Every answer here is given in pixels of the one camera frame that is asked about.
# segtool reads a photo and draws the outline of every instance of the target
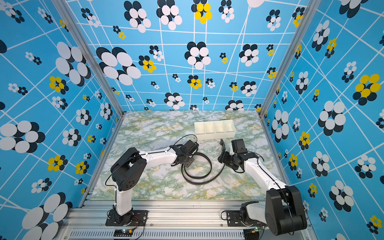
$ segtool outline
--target aluminum frame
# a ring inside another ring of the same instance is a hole
[[[299,46],[301,40],[303,39],[304,34],[307,32],[308,27],[312,22],[313,16],[320,5],[320,2],[321,0],[309,1],[305,14],[303,15],[303,19],[300,22],[300,26],[297,28],[295,34],[293,35],[292,41],[288,46],[287,52],[285,53],[285,56],[280,64],[279,70],[277,71],[275,80],[272,82],[271,87],[269,88],[268,93],[264,99],[263,107],[260,112],[261,116],[263,116],[268,110],[269,105],[272,103],[272,100],[275,97],[274,95],[277,87],[285,78],[285,73],[292,62],[296,49]]]

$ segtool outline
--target black loop strap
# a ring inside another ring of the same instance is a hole
[[[206,175],[204,175],[204,176],[191,176],[191,175],[188,174],[187,169],[185,168],[185,166],[184,166],[184,172],[185,172],[185,174],[186,174],[188,177],[190,177],[190,178],[193,178],[193,179],[204,179],[204,178],[208,177],[209,174],[210,174],[211,171],[212,171],[212,162],[211,162],[211,160],[210,160],[205,154],[203,154],[203,153],[196,152],[196,153],[194,153],[194,154],[192,155],[192,157],[195,156],[195,155],[202,156],[202,157],[204,157],[204,158],[208,161],[209,166],[210,166],[209,172],[208,172]]]
[[[192,156],[194,156],[194,155],[202,156],[202,157],[204,157],[205,159],[207,159],[207,161],[208,161],[208,163],[209,163],[209,165],[210,165],[210,170],[209,170],[209,172],[208,172],[206,175],[204,175],[204,176],[191,176],[191,175],[189,175],[189,174],[187,173],[187,170],[186,170],[184,164],[181,164],[181,174],[183,175],[183,178],[185,179],[186,182],[188,182],[188,183],[190,183],[190,184],[192,184],[192,185],[204,185],[204,184],[207,184],[207,183],[212,182],[213,180],[215,180],[215,179],[221,174],[221,172],[222,172],[222,171],[224,170],[224,168],[225,168],[225,165],[223,165],[223,168],[220,170],[220,172],[219,172],[215,177],[213,177],[212,179],[210,179],[210,180],[208,180],[208,181],[205,181],[205,182],[193,182],[193,181],[191,181],[191,180],[188,180],[188,179],[185,177],[185,175],[184,175],[184,171],[185,171],[185,173],[186,173],[186,175],[187,175],[188,177],[193,178],[193,179],[204,179],[204,178],[208,177],[209,174],[210,174],[211,171],[212,171],[212,162],[211,162],[211,160],[210,160],[205,154],[200,153],[200,152],[196,152],[196,153],[194,153]]]

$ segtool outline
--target marble-patterned table surface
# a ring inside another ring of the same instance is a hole
[[[115,199],[113,187],[105,186],[104,183],[111,174],[111,166],[128,148],[136,147],[139,151],[163,149],[186,134],[194,134],[194,122],[225,119],[233,119],[237,131],[235,138],[223,139],[227,151],[231,148],[231,140],[244,139],[245,147],[262,155],[265,166],[280,178],[256,111],[130,111],[126,113],[91,200]],[[189,137],[185,137],[178,144],[184,144],[188,139],[194,141],[194,136]],[[217,161],[221,152],[219,142],[219,139],[198,141],[199,152],[207,155],[212,161],[211,177],[222,168],[222,164]],[[180,168],[181,165],[171,167],[170,164],[163,164],[146,169],[133,189],[132,199],[265,199],[265,193],[247,173],[238,174],[225,167],[214,181],[196,186],[183,179]],[[204,158],[198,156],[187,170],[191,175],[205,175],[209,171],[209,165]]]

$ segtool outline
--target white compartment box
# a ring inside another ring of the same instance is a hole
[[[197,140],[235,137],[236,128],[233,120],[195,122]]]

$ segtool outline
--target blue patterned wall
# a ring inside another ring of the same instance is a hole
[[[67,1],[125,111],[255,110],[308,2]]]
[[[50,0],[0,0],[0,239],[52,239],[118,119]]]
[[[264,116],[319,240],[384,239],[383,14],[323,0]]]

